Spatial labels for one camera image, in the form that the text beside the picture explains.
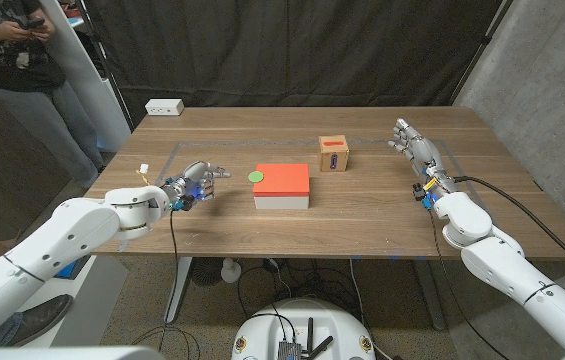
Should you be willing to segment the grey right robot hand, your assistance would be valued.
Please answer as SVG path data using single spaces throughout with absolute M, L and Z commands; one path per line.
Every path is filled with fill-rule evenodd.
M 415 190 L 417 200 L 431 208 L 445 195 L 457 192 L 455 182 L 448 176 L 441 155 L 432 141 L 402 118 L 396 120 L 393 132 L 394 140 L 390 140 L 388 145 L 410 161 L 421 182 Z

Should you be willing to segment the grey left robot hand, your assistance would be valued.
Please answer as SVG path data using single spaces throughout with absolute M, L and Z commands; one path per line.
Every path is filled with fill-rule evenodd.
M 224 168 L 205 161 L 191 163 L 181 174 L 165 180 L 161 189 L 173 211 L 189 211 L 200 201 L 214 198 L 216 178 L 230 178 Z

